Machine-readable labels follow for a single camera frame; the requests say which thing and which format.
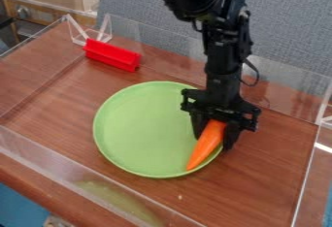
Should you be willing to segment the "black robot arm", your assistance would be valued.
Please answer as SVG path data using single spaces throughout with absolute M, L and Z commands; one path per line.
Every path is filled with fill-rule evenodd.
M 243 67 L 251 64 L 254 41 L 250 32 L 251 11 L 246 0 L 164 0 L 176 18 L 192 24 L 203 35 L 207 87 L 185 89 L 181 108 L 189 112 L 196 137 L 203 136 L 215 119 L 224 149 L 232 149 L 243 131 L 255 131 L 262 109 L 240 95 Z

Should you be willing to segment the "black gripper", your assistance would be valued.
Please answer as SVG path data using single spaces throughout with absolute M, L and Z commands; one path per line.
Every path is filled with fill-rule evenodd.
M 189 112 L 195 138 L 199 139 L 209 119 L 228 123 L 224 136 L 224 148 L 231 150 L 238 142 L 242 130 L 256 131 L 262 109 L 247 102 L 240 95 L 228 106 L 215 104 L 204 90 L 184 89 L 181 109 Z

